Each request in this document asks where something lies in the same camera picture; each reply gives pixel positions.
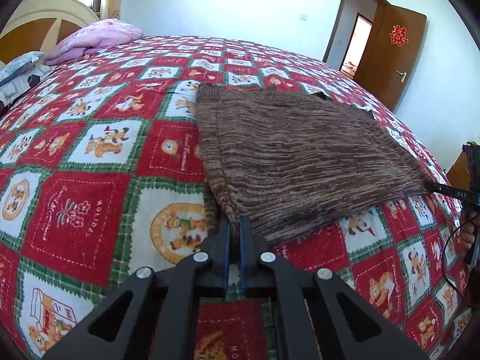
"pink blanket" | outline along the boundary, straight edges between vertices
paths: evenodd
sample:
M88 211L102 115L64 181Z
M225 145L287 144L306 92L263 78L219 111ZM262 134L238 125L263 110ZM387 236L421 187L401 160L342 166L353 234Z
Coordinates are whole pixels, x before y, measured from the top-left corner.
M66 37L45 54L44 64L58 65L85 54L125 44L143 36L143 31L118 19L96 21Z

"red chinese character decoration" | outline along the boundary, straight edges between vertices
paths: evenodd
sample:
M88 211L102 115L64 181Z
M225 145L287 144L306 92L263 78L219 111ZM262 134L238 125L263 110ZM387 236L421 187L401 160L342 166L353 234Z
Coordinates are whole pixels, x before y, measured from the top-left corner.
M408 43L409 40L405 37L407 35L407 29L405 27L393 26L393 31L390 34L392 43L397 46L403 46L405 43Z

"black cable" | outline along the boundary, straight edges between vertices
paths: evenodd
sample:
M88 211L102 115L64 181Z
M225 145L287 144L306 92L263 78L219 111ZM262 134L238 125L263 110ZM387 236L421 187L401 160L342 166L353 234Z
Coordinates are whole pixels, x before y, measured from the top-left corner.
M453 234L455 234L457 231L459 231L462 226L464 225L468 225L468 224L472 224L473 225L473 220L476 219L478 216L480 215L480 212L475 215L473 218L471 218L468 222L465 222L463 224L461 224L460 226L458 226L451 234L450 236L447 238L447 241L445 242L445 245L443 245L443 252L442 252L442 274L443 274L443 278L445 279L445 281L448 283L448 285L450 285L450 287L452 287L454 289L454 291L460 295L460 298L462 298L462 300L466 303L466 305L472 309L474 309L477 305L476 304L472 304L470 303L467 298L465 297L465 295L463 293L460 292L460 290L450 281L450 279L447 278L447 274L445 272L445 252L447 250L447 245L448 243L450 242L450 240L452 239L453 237Z

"white wall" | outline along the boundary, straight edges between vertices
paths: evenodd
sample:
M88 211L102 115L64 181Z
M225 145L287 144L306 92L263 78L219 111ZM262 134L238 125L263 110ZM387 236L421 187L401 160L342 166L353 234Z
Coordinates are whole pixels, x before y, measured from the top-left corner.
M357 14L359 13L368 20L374 21L377 6L378 3L375 0L345 0L332 48L328 53L327 64L340 70L355 27Z
M388 0L427 16L427 30L395 110L448 168L480 136L480 52L447 0ZM122 0L121 19L146 35L244 39L322 59L340 0ZM299 19L307 14L308 21Z

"wooden door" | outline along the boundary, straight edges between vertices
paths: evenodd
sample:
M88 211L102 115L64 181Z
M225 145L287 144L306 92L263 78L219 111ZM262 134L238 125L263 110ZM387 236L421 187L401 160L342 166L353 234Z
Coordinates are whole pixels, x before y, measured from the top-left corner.
M417 59L427 17L379 4L354 81L391 111L397 105Z

